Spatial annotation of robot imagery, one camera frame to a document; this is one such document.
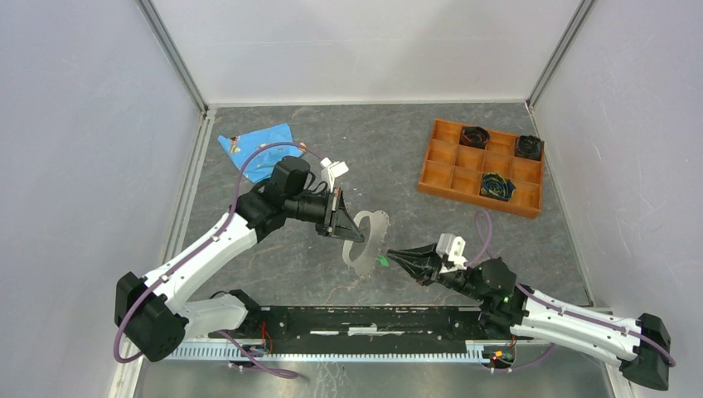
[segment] white wall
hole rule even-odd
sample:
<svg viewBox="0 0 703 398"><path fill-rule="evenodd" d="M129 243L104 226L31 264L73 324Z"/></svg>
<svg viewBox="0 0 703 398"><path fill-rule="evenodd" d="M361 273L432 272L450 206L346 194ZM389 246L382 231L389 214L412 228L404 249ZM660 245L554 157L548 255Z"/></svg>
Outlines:
<svg viewBox="0 0 703 398"><path fill-rule="evenodd" d="M578 0L154 0L207 101L523 100Z"/></svg>
<svg viewBox="0 0 703 398"><path fill-rule="evenodd" d="M3 1L0 59L0 396L105 396L198 114L130 0Z"/></svg>
<svg viewBox="0 0 703 398"><path fill-rule="evenodd" d="M703 7L597 2L536 105L595 296L664 319L668 394L703 377Z"/></svg>

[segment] work surface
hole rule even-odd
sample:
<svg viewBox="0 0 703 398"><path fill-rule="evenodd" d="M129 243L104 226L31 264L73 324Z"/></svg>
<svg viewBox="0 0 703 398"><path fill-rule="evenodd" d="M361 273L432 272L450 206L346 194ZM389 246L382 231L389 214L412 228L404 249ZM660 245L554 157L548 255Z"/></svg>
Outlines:
<svg viewBox="0 0 703 398"><path fill-rule="evenodd" d="M400 104L288 106L218 109L187 227L186 245L212 228L232 200L236 167L217 142L288 123L297 142L323 156L347 162L338 179L352 216L385 211L390 228L385 248L405 249L435 242L451 232L467 241L467 257L480 248L473 215L478 209L417 192L419 173L434 119L476 124L514 134L534 134L523 104ZM306 155L310 163L314 158ZM584 281L545 169L542 213L534 220L489 211L492 249L518 280L558 299L588 304ZM242 191L251 188L247 181ZM192 297L243 289L261 304L372 305L473 304L441 285L421 287L399 266L376 264L360 279L342 261L342 242L318 236L314 227L288 221L253 249L233 259Z"/></svg>

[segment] metal bar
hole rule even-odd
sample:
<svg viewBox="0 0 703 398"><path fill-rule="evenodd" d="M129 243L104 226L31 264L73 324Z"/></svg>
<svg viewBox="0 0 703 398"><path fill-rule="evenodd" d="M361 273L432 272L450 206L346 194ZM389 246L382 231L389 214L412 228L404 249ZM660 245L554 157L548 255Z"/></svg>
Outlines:
<svg viewBox="0 0 703 398"><path fill-rule="evenodd" d="M540 130L537 128L537 122L535 121L535 113L533 112L532 107L530 104L526 101L525 102L525 107L527 108L527 113L530 114L530 121L532 122L532 128L535 130L535 135L537 137L540 137ZM551 170L551 165L550 165L550 158L545 156L545 168L549 168ZM556 181L554 178L554 173L550 172L550 175L548 177L552 183L556 187L556 199L559 201L559 207L561 209L565 209L566 207L564 206L564 198L561 196L561 187L559 183ZM566 229L569 230L569 241L571 242L571 247L573 248L574 253L576 253L576 263L579 266L579 273L581 274L581 279L584 281L584 291L586 293L586 298L589 300L589 306L593 307L595 305L600 305L603 304L602 302L595 302L595 297L593 295L593 288L591 287L591 279L589 278L589 273L586 267L584 267L584 257L581 253L581 249L576 245L576 242L574 241L573 237L576 236L575 234L575 228L572 225L571 221L569 220L569 217L565 217L566 221ZM600 311L598 308L593 308L594 311Z"/></svg>
<svg viewBox="0 0 703 398"><path fill-rule="evenodd" d="M635 398L633 386L617 367L606 365L605 371L608 373L608 379L610 380L610 386L613 388L615 398Z"/></svg>
<svg viewBox="0 0 703 398"><path fill-rule="evenodd" d="M139 352L137 346L127 339L124 339L121 348L121 355L125 358ZM139 373L142 372L144 357L138 358L130 363L119 363L114 371L112 384L108 392L108 398L134 398L137 390Z"/></svg>
<svg viewBox="0 0 703 398"><path fill-rule="evenodd" d="M230 342L182 342L166 359L180 361L237 361L248 362ZM415 353L415 354L266 354L257 358L261 362L442 362L488 363L483 358L483 345L466 343L466 352Z"/></svg>
<svg viewBox="0 0 703 398"><path fill-rule="evenodd" d="M142 10L147 22L152 27L154 35L161 44L168 60L171 62L173 69L178 73L181 82L186 86L188 94L191 96L193 103L204 114L208 110L208 105L203 98L200 90L197 88L196 82L193 80L191 72L188 71L186 63L183 61L181 54L178 52L176 45L173 43L171 35L168 34L166 26L163 24L158 11L152 0L136 0L139 8Z"/></svg>
<svg viewBox="0 0 703 398"><path fill-rule="evenodd" d="M559 43L557 43L549 61L547 61L545 69L542 71L540 78L537 79L535 87L532 89L530 96L527 98L527 106L535 106L537 101L540 99L545 87L551 80L551 77L554 75L557 67L559 67L559 63L561 63L561 60L564 58L564 54L566 54L569 47L571 47L571 43L574 40L576 33L581 28L581 25L583 25L584 19L589 15L589 12L595 3L596 0L581 0L581 3L576 8L576 12L574 12L574 15L571 17L571 21L569 21L569 25L566 27L564 34L561 35Z"/></svg>
<svg viewBox="0 0 703 398"><path fill-rule="evenodd" d="M176 215L174 216L172 229L168 237L164 261L170 260L183 250L183 240L186 237L193 201L195 200L197 185L200 181L202 164L205 162L205 153L207 145L210 142L216 112L217 108L208 110L206 117L203 119L198 129L190 156L190 162L188 163L188 169L186 170L181 195L178 198Z"/></svg>

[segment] black joint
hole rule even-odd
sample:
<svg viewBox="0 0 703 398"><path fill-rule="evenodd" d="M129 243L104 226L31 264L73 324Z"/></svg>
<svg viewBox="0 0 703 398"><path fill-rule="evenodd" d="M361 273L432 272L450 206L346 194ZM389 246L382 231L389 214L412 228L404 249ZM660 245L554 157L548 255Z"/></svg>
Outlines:
<svg viewBox="0 0 703 398"><path fill-rule="evenodd" d="M643 336L649 337L667 352L671 351L671 336L659 317L644 313L638 318L637 325L642 329ZM636 348L634 351L637 357L631 361L622 361L620 365L623 376L640 386L667 391L671 364L656 348L644 341Z"/></svg>
<svg viewBox="0 0 703 398"><path fill-rule="evenodd" d="M266 189L279 191L284 197L298 195L305 188L310 164L301 158L286 156L276 163Z"/></svg>
<svg viewBox="0 0 703 398"><path fill-rule="evenodd" d="M239 197L237 214L247 221L247 228L256 230L258 242L284 226L286 220L279 207L274 206L261 194L253 191Z"/></svg>
<svg viewBox="0 0 703 398"><path fill-rule="evenodd" d="M476 269L472 269L468 278L478 297L495 295L501 299L513 293L516 280L517 275L510 271L500 257L483 261Z"/></svg>
<svg viewBox="0 0 703 398"><path fill-rule="evenodd" d="M327 195L303 194L295 199L286 199L283 209L286 217L300 221L322 224L327 212Z"/></svg>
<svg viewBox="0 0 703 398"><path fill-rule="evenodd" d="M244 293L243 290L241 289L236 289L236 290L230 290L229 294L235 296L239 301L241 301L244 304L244 308L246 308L247 311L252 312L252 311L260 311L261 306L259 303L256 303L253 298L251 298L248 294Z"/></svg>
<svg viewBox="0 0 703 398"><path fill-rule="evenodd" d="M119 326L129 309L147 290L143 280L129 272L119 279L114 304L114 323ZM174 314L162 297L150 293L129 320L124 334L151 362L173 352L186 335L188 319Z"/></svg>
<svg viewBox="0 0 703 398"><path fill-rule="evenodd" d="M344 195L340 187L334 188L327 194L327 206L322 223L315 225L318 235L329 236L337 239L351 240L362 243L364 234L359 230L354 220L347 212Z"/></svg>

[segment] black linear rail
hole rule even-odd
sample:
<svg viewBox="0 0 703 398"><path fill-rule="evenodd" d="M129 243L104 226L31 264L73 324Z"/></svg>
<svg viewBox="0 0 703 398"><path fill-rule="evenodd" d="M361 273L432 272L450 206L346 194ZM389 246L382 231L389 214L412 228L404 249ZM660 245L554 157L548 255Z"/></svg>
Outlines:
<svg viewBox="0 0 703 398"><path fill-rule="evenodd" d="M479 326L479 311L474 307L261 308L241 292L230 293L249 309L246 320L238 329L230 331L230 335L235 339L261 339L261 326L265 323L266 332L274 341L275 353L465 353L466 340L489 339ZM369 327L376 327L378 332L402 334L349 335L350 328ZM223 338L214 333L210 337Z"/></svg>

